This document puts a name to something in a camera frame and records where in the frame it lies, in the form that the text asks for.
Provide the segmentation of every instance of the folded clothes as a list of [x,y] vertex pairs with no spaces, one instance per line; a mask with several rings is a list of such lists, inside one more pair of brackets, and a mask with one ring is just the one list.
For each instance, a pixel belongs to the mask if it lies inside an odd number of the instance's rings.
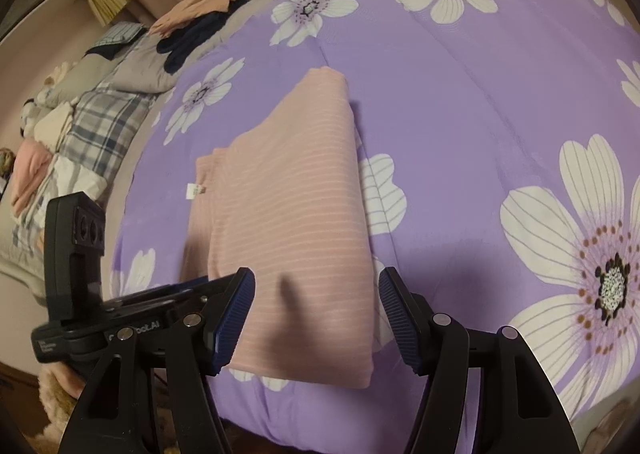
[[170,36],[161,39],[156,50],[161,54],[169,53],[164,62],[164,70],[171,74],[177,72],[184,65],[191,52],[221,30],[228,18],[238,8],[247,4],[248,1],[231,1],[227,12],[211,12],[210,14],[202,15],[193,19],[183,28],[174,30]]
[[58,152],[62,139],[71,129],[73,116],[74,108],[71,104],[62,102],[35,125],[33,128],[34,139],[49,151]]
[[240,266],[256,278],[230,367],[367,387],[374,272],[344,76],[309,70],[267,119],[196,167],[205,189],[182,278]]
[[33,138],[22,141],[15,157],[10,199],[15,217],[29,205],[33,193],[47,175],[47,167],[52,157],[47,148]]
[[182,27],[196,17],[210,12],[226,12],[230,0],[183,0],[167,14],[160,17],[151,27],[151,33],[169,36],[173,30]]

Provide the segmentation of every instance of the bed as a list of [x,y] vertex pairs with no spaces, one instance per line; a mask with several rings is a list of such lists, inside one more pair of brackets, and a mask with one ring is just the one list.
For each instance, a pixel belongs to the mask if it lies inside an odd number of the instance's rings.
[[[638,376],[633,20],[609,0],[351,0],[305,38],[274,14],[296,0],[256,1],[262,13],[184,71],[130,148],[108,207],[110,295],[178,279],[196,158],[329,65],[347,77],[362,181],[376,187],[365,206],[375,198],[384,212],[369,212],[376,269],[396,266],[468,327],[518,327],[572,420]],[[228,94],[177,127],[194,85],[222,63],[236,64]],[[301,450],[402,452],[424,381],[382,318],[373,340],[366,390],[226,370],[210,383],[218,410]],[[471,376],[460,452],[477,390]]]

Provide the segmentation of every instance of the pink folded towel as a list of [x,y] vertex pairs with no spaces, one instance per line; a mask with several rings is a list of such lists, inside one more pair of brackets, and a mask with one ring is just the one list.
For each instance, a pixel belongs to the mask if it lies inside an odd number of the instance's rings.
[[40,142],[25,138],[15,155],[12,176],[11,206],[18,217],[27,208],[31,197],[47,175],[53,155]]
[[240,266],[256,277],[230,366],[367,387],[374,272],[344,76],[310,70],[263,123],[196,167],[206,190],[193,201],[183,278]]

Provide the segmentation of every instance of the beige cushion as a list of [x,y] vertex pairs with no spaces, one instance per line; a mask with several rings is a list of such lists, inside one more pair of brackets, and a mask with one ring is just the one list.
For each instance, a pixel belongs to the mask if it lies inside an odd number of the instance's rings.
[[[12,187],[9,180],[7,192]],[[36,297],[44,298],[44,267],[40,260],[30,257],[20,248],[14,246],[12,233],[15,221],[11,217],[10,196],[0,200],[0,272],[26,284]]]
[[66,74],[47,96],[47,106],[55,108],[62,102],[71,102],[87,91],[95,88],[121,62],[122,56],[113,60],[89,53]]

